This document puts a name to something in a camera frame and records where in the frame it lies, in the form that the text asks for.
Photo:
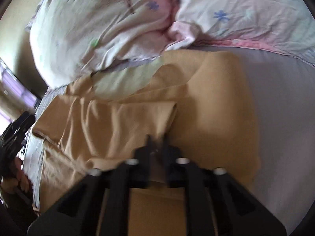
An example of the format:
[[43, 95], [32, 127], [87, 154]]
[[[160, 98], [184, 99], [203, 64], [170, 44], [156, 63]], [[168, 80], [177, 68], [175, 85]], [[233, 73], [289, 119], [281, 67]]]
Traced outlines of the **person's left hand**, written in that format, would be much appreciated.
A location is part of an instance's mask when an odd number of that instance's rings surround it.
[[23, 161], [15, 157], [1, 179], [1, 191], [6, 195], [18, 195], [27, 203], [32, 203], [32, 182], [22, 170]]

